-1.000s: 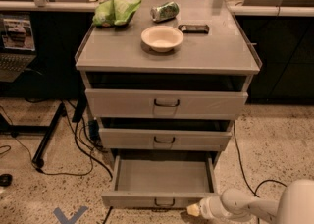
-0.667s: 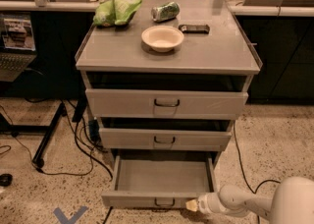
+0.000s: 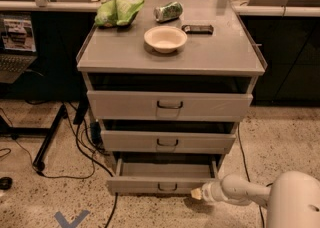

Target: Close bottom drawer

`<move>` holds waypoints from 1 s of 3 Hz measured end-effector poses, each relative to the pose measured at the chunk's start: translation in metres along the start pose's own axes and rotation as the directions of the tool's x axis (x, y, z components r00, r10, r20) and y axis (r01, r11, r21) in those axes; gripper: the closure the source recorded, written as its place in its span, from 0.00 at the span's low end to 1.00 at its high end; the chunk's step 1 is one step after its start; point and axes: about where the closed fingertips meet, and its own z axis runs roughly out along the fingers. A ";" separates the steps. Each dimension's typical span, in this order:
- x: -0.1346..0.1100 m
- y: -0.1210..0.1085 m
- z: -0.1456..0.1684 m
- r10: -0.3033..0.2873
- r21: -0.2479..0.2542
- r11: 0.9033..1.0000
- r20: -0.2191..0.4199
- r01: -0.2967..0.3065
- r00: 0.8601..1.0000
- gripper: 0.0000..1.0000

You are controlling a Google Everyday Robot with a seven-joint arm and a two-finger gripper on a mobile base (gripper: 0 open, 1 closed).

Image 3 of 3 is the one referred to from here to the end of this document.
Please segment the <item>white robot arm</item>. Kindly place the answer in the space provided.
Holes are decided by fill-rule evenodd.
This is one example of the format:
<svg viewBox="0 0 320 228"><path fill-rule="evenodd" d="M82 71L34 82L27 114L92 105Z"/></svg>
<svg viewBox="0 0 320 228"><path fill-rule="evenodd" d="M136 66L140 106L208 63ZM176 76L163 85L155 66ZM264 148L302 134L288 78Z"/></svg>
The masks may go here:
<svg viewBox="0 0 320 228"><path fill-rule="evenodd" d="M255 202L267 210L267 228L320 228L320 181L298 171L282 173L269 187L231 174L193 189L191 196L208 203Z"/></svg>

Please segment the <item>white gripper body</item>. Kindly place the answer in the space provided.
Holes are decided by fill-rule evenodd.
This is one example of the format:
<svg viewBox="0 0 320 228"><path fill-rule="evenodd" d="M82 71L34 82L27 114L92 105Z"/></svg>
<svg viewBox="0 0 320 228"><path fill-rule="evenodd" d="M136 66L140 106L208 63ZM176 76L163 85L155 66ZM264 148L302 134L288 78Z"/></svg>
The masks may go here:
<svg viewBox="0 0 320 228"><path fill-rule="evenodd" d="M205 183L202 188L202 198L206 202L220 202L224 199L224 194L219 182Z"/></svg>

